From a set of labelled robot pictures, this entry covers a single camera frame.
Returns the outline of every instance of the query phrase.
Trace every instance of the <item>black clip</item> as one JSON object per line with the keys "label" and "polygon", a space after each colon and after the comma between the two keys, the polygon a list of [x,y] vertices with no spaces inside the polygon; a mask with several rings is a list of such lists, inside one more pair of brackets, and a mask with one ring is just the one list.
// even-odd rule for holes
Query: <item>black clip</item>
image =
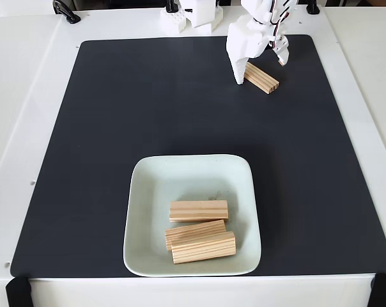
{"label": "black clip", "polygon": [[179,11],[179,7],[174,0],[166,0],[166,12],[167,13],[177,13]]}
{"label": "black clip", "polygon": [[31,298],[31,285],[26,277],[16,277],[6,286],[9,307],[34,307]]}
{"label": "black clip", "polygon": [[371,288],[367,307],[386,307],[386,274],[376,274],[371,282]]}
{"label": "black clip", "polygon": [[81,21],[81,18],[74,14],[62,0],[53,0],[52,6],[54,7],[55,14],[63,14],[66,17],[66,21],[70,24],[76,24]]}
{"label": "black clip", "polygon": [[307,1],[307,12],[310,15],[316,15],[320,13],[320,9],[316,5],[316,0],[308,0]]}

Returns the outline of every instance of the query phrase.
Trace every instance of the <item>wooden block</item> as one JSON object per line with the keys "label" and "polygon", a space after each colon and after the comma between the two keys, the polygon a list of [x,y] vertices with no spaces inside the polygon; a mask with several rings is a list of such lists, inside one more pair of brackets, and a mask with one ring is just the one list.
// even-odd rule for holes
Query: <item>wooden block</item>
{"label": "wooden block", "polygon": [[280,84],[280,82],[249,62],[245,66],[244,77],[267,94],[275,91]]}
{"label": "wooden block", "polygon": [[170,222],[204,222],[229,219],[226,200],[172,201]]}
{"label": "wooden block", "polygon": [[218,221],[168,229],[165,231],[166,248],[168,251],[172,250],[172,240],[191,239],[199,235],[210,235],[220,232],[226,232],[226,225],[224,225],[224,221],[222,219]]}
{"label": "wooden block", "polygon": [[235,255],[236,238],[233,232],[203,235],[193,239],[172,240],[174,264]]}

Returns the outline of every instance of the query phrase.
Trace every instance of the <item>dark gray mat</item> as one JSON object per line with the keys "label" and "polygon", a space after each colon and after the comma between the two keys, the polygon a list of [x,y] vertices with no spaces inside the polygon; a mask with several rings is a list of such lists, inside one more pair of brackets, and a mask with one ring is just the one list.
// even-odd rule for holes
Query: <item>dark gray mat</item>
{"label": "dark gray mat", "polygon": [[12,262],[35,278],[130,277],[132,170],[152,155],[234,154],[252,169],[262,254],[249,275],[386,272],[386,240],[313,41],[281,84],[237,86],[226,38],[81,45]]}

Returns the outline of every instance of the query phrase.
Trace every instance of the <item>square bowl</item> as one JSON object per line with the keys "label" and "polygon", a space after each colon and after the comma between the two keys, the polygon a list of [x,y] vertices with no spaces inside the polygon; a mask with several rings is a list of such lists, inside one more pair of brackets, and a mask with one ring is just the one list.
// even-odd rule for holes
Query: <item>square bowl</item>
{"label": "square bowl", "polygon": [[[173,200],[227,200],[226,230],[236,255],[173,264],[165,230]],[[123,260],[140,276],[225,276],[253,271],[261,257],[256,199],[249,164],[236,155],[173,155],[140,160],[132,173]]]}

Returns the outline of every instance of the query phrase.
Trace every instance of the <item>stack of wooden blocks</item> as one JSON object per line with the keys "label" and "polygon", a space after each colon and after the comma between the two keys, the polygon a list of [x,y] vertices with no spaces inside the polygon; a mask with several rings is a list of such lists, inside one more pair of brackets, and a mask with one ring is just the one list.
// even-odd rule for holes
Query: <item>stack of wooden blocks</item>
{"label": "stack of wooden blocks", "polygon": [[236,238],[224,225],[228,218],[226,200],[172,201],[170,222],[205,222],[166,230],[173,263],[235,255]]}

